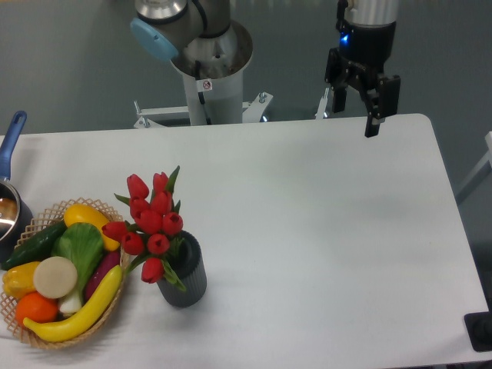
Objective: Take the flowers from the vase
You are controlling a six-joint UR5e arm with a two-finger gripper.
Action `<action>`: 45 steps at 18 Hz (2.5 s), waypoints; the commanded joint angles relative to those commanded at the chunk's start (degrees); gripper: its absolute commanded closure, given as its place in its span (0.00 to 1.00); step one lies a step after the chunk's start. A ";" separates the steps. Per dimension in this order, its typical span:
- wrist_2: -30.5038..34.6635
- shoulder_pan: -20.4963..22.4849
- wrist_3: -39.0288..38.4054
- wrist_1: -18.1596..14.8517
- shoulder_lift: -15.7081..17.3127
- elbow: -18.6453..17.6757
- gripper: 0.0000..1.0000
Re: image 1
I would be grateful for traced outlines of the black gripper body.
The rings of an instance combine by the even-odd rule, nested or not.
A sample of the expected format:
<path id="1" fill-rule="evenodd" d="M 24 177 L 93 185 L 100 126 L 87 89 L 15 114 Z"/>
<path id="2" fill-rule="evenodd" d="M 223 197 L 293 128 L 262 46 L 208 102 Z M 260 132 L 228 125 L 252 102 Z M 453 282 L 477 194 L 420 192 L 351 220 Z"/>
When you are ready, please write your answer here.
<path id="1" fill-rule="evenodd" d="M 386 76 L 384 64 L 391 56 L 396 23 L 355 25 L 340 18 L 336 28 L 340 32 L 340 41 L 328 53 L 325 81 L 331 87 L 352 87 L 364 101 L 365 94 L 375 87 L 377 78 Z"/>

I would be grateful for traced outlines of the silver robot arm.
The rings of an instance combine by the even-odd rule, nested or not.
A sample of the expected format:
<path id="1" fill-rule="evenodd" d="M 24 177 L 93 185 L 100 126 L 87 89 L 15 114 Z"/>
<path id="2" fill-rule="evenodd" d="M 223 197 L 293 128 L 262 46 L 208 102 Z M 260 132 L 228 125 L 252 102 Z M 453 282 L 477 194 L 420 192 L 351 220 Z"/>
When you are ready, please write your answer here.
<path id="1" fill-rule="evenodd" d="M 181 74 L 192 125 L 264 120 L 271 95 L 243 99 L 243 73 L 253 55 L 247 29 L 232 20 L 228 1 L 137 1 L 131 33 L 151 56 Z M 386 76 L 397 24 L 396 1 L 339 1 L 335 27 L 339 42 L 328 52 L 325 93 L 316 118 L 343 111 L 348 89 L 367 111 L 365 136 L 397 113 L 401 80 Z"/>

